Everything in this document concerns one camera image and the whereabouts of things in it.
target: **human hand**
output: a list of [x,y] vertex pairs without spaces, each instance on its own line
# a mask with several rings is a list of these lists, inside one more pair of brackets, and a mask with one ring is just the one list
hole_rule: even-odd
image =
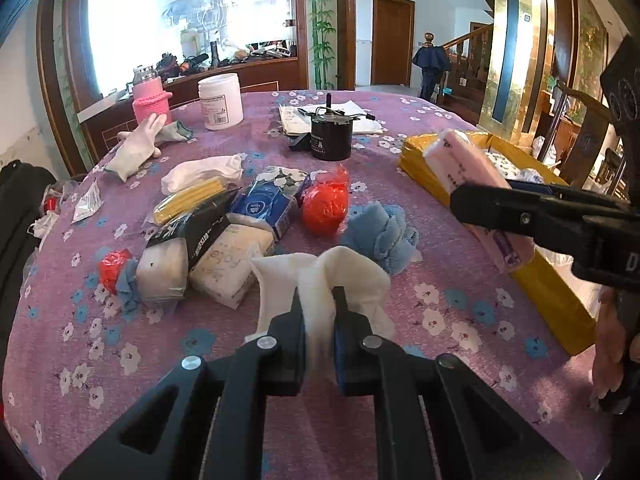
[[[624,377],[622,359],[626,353],[627,336],[616,312],[616,291],[603,287],[600,292],[600,313],[596,322],[596,357],[593,360],[593,389],[599,399],[609,391],[616,392]],[[630,347],[629,358],[640,363],[640,335]]]

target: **tissue pack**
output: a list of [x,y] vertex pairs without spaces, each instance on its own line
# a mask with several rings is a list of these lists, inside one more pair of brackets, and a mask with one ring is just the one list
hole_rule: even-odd
[[229,225],[191,270],[189,279],[218,303],[237,309],[255,276],[251,258],[273,253],[271,233],[244,225]]
[[280,240],[299,208],[302,192],[310,183],[304,171],[268,166],[233,204],[229,221],[263,229]]

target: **red plastic bag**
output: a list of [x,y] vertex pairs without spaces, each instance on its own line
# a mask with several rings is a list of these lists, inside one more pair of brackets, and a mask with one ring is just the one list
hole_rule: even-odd
[[120,271],[127,263],[127,260],[133,258],[128,249],[121,251],[111,251],[98,263],[98,271],[100,272],[100,283],[111,293],[116,294],[116,282]]
[[316,236],[335,235],[349,209],[349,173],[342,165],[334,173],[318,173],[303,195],[302,220]]

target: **purple tablecloth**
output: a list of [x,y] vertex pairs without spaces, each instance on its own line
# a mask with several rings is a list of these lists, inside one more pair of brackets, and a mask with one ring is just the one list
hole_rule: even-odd
[[[509,276],[501,276],[475,238],[398,165],[407,136],[468,123],[420,99],[368,92],[335,92],[368,108],[388,131],[354,138],[346,161],[351,205],[373,200],[401,205],[420,232],[423,261],[392,279],[386,306],[396,342],[413,354],[454,352],[591,479],[608,455],[608,418],[588,409],[591,352],[569,359],[535,307]],[[242,97],[244,121],[220,132],[204,129],[198,103],[175,119],[196,131],[188,143],[167,144],[162,158],[125,184],[102,170],[108,155],[78,189],[95,181],[104,205],[71,225],[67,202],[23,285],[4,370],[6,423],[43,477],[60,472],[180,359],[194,352],[225,356],[255,331],[258,288],[237,311],[189,293],[176,312],[144,306],[123,314],[98,286],[101,248],[145,247],[145,218],[162,198],[160,179],[186,160],[247,153],[245,181],[268,164],[328,170],[292,153],[276,103],[322,102],[322,92],[277,92]],[[319,254],[334,245],[297,222],[282,241],[287,251]],[[368,399],[339,397],[327,384],[295,399],[270,399],[263,478],[326,480],[376,477],[372,407]]]

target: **black package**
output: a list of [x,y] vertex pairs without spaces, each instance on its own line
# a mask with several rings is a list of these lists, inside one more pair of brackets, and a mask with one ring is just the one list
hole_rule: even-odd
[[235,188],[219,193],[193,211],[171,220],[151,237],[146,246],[152,247],[174,238],[184,238],[191,270],[229,225],[226,213],[238,191],[239,188]]

